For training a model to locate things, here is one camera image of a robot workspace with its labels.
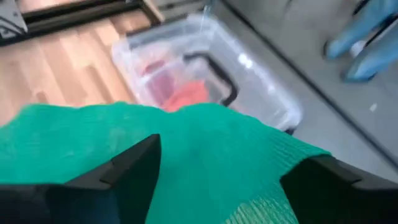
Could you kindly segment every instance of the black metal frame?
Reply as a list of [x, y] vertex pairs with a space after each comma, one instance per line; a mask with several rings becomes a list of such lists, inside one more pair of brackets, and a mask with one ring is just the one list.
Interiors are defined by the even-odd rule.
[[1, 39], [0, 47], [137, 9], [145, 13], [151, 25], [160, 23], [143, 0], [85, 0], [22, 14], [28, 32]]

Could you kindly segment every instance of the gray floor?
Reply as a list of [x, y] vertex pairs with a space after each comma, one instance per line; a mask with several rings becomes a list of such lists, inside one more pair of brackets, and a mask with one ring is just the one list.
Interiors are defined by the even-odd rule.
[[[164, 4], [170, 1], [172, 0], [156, 0], [156, 3]], [[356, 117], [358, 121], [364, 120], [364, 123], [379, 124], [374, 117], [380, 118], [380, 113], [383, 113], [384, 101], [375, 99], [374, 95], [372, 95], [373, 97], [367, 96], [374, 89], [377, 89], [378, 82], [370, 85], [353, 86], [341, 84], [338, 79], [338, 71], [348, 61], [342, 60], [328, 63], [323, 61], [319, 54], [319, 49], [323, 42], [344, 26], [348, 19], [347, 15], [351, 13], [354, 7], [354, 2], [344, 0], [344, 4], [342, 4], [342, 0], [295, 0], [291, 8], [286, 11], [284, 7], [286, 1], [281, 0], [229, 1], [239, 5], [240, 10], [246, 12], [246, 15], [250, 15], [250, 19], [258, 29], [269, 35], [303, 70], [315, 76], [313, 79], [319, 85], [325, 85], [325, 91], [328, 94], [334, 93], [333, 97], [337, 101], [342, 98], [341, 106], [347, 112], [358, 113], [359, 115]], [[196, 4], [195, 6], [164, 12], [164, 14], [167, 17], [173, 17], [177, 14], [195, 10], [199, 5]], [[331, 109], [330, 105], [326, 104], [311, 88], [304, 84], [286, 64], [282, 63], [266, 45], [226, 10], [222, 4], [217, 3], [215, 5], [214, 14], [252, 50], [254, 55], [264, 61], [279, 76], [281, 82], [299, 98], [304, 107], [305, 116], [294, 134], [296, 138], [322, 147], [330, 151], [338, 159], [353, 166], [398, 182], [397, 172], [394, 171], [386, 159], [375, 148], [371, 147], [350, 125], [344, 122]], [[333, 21], [333, 29], [325, 25], [328, 19]], [[377, 108], [372, 112], [369, 107], [374, 103], [377, 104]], [[393, 118], [391, 114], [383, 116]], [[384, 138], [390, 141], [394, 140], [392, 133], [386, 135], [388, 136], [384, 136]]]

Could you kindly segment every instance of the transparent lid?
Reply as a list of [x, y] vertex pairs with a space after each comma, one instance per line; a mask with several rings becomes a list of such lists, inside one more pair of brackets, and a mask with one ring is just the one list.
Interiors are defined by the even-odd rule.
[[113, 60], [144, 105], [220, 103], [281, 130], [302, 119], [276, 74], [216, 19], [191, 15], [130, 36], [113, 45]]

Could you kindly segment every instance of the orange item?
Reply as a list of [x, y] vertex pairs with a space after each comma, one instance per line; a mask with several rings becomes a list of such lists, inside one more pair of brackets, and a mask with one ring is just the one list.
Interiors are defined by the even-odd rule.
[[205, 81], [193, 81], [175, 91], [162, 105], [162, 108], [168, 112], [174, 112], [183, 106], [206, 102], [208, 102], [208, 91], [205, 87]]

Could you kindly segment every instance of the green towel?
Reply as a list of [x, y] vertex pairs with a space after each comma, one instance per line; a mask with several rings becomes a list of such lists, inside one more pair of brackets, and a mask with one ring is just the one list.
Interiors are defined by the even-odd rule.
[[147, 223], [295, 223], [279, 179], [322, 149], [219, 105], [33, 105], [0, 129], [0, 182], [64, 183], [159, 133]]

